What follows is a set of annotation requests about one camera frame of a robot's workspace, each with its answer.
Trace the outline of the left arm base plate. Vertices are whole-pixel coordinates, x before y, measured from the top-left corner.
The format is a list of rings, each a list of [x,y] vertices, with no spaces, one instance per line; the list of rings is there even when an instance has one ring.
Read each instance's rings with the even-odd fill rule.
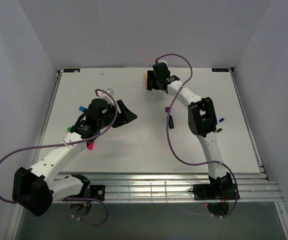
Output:
[[[104,201],[106,194],[106,186],[102,184],[91,184],[87,190],[87,193],[88,195],[86,196],[86,198]]]

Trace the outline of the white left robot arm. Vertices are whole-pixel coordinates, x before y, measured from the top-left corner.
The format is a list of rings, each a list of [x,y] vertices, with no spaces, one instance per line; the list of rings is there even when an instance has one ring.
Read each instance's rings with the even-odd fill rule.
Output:
[[[12,199],[36,217],[43,215],[53,202],[68,197],[84,200],[90,195],[90,180],[73,173],[62,180],[56,176],[74,157],[86,150],[101,130],[121,127],[137,119],[122,100],[117,105],[107,100],[93,99],[77,119],[62,141],[42,160],[25,169],[20,167],[14,175]]]

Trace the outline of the pale orange yellow highlighter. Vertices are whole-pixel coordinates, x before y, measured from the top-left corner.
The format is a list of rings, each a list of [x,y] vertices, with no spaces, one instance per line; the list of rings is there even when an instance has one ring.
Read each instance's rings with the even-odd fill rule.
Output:
[[[145,72],[143,74],[143,80],[142,80],[142,87],[143,89],[147,89],[147,80],[148,80],[148,75],[147,73]]]

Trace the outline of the purple black highlighter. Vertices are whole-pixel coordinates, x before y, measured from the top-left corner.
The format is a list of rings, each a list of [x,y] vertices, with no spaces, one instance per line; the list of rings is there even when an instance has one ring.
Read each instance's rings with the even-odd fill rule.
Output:
[[[169,116],[169,119],[168,119],[168,127],[169,129],[174,129],[174,121],[171,115]]]

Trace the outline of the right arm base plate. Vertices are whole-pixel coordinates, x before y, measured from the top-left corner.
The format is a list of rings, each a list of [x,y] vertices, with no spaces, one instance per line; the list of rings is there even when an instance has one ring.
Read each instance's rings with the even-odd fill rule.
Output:
[[[236,184],[224,190],[216,190],[211,184],[194,184],[189,190],[195,200],[239,200],[240,194],[237,193]]]

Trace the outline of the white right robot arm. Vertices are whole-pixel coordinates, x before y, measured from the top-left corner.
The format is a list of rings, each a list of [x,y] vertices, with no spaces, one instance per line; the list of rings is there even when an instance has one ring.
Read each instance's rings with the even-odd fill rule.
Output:
[[[197,137],[206,160],[210,194],[221,199],[233,186],[233,180],[217,142],[217,117],[212,99],[189,90],[176,75],[171,75],[165,61],[157,60],[152,68],[147,72],[146,89],[164,91],[187,109],[188,127]]]

